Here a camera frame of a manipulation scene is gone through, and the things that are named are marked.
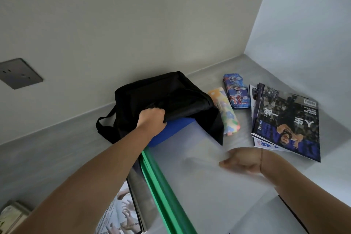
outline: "barcode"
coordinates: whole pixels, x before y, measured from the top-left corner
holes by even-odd
[[[307,100],[307,99],[304,100],[304,103],[307,104],[307,105],[311,105],[313,107],[317,106],[316,102],[313,102],[313,101]]]

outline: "bag strap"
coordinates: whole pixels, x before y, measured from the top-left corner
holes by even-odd
[[[98,121],[96,121],[96,129],[98,130],[98,133],[112,144],[118,142],[121,139],[120,134],[114,127],[103,126],[99,121],[103,120],[104,118],[112,117],[112,115],[115,113],[116,105],[112,108],[106,117],[99,117]]]

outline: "electrical outlet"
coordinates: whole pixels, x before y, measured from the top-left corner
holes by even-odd
[[[21,58],[0,63],[0,80],[12,89],[19,89],[43,81],[42,77]]]

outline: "black bag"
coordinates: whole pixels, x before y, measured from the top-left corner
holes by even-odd
[[[116,143],[138,123],[139,114],[146,108],[163,108],[165,122],[181,117],[194,118],[218,143],[223,144],[223,122],[212,99],[196,87],[180,71],[136,81],[118,88],[116,105],[106,117],[100,117],[96,128],[105,139]],[[99,121],[116,113],[111,126]]]

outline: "green folder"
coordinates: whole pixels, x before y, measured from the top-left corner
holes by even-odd
[[[197,234],[148,148],[141,153],[140,165],[168,233]]]

